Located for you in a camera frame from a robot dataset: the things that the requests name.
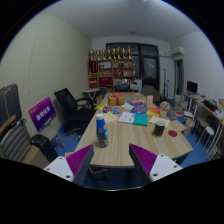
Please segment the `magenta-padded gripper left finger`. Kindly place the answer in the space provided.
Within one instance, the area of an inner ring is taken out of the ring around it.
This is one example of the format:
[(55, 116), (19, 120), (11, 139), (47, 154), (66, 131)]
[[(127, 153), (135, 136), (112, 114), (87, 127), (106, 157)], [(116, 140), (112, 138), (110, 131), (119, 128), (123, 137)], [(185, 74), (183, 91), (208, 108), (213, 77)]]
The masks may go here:
[(81, 186), (93, 155), (94, 147), (89, 145), (68, 157), (57, 157), (44, 170)]

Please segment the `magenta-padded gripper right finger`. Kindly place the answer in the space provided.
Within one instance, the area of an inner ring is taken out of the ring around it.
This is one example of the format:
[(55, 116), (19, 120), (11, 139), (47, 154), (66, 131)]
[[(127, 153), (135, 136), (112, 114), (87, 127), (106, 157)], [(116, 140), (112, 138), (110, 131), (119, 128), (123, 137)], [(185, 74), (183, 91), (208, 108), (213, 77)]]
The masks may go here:
[(167, 155), (156, 155), (134, 144), (129, 145), (129, 155), (143, 185), (157, 181), (182, 169)]

